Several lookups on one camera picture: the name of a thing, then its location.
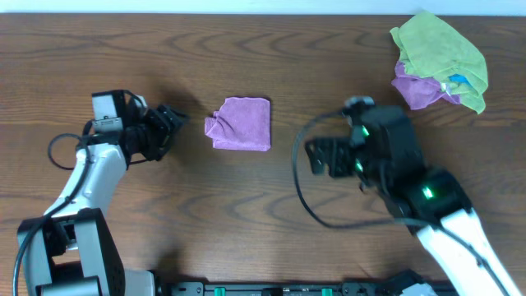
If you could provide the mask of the purple microfibre cloth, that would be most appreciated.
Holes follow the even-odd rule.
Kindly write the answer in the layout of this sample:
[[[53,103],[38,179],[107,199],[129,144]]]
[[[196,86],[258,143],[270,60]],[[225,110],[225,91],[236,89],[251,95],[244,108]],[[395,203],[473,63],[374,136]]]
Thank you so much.
[[[229,97],[205,118],[205,135],[219,150],[268,151],[271,148],[270,101]]]

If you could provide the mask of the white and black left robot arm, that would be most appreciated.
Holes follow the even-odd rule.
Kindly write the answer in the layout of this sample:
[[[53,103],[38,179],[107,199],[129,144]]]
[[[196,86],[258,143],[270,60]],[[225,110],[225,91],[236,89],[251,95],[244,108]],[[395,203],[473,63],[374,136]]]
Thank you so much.
[[[127,126],[120,118],[86,124],[76,148],[76,165],[59,198],[17,230],[19,275],[30,295],[156,295],[151,271],[124,268],[105,219],[120,179],[134,154],[159,161],[188,117],[161,104],[136,112]]]

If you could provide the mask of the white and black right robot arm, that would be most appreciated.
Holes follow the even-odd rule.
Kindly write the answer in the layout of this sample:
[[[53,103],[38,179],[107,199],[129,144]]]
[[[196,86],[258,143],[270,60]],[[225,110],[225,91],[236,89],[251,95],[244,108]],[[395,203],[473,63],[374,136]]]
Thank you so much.
[[[376,187],[391,214],[431,254],[460,295],[518,295],[519,288],[489,243],[472,202],[454,176],[425,163],[415,140],[308,141],[311,171],[357,177]]]

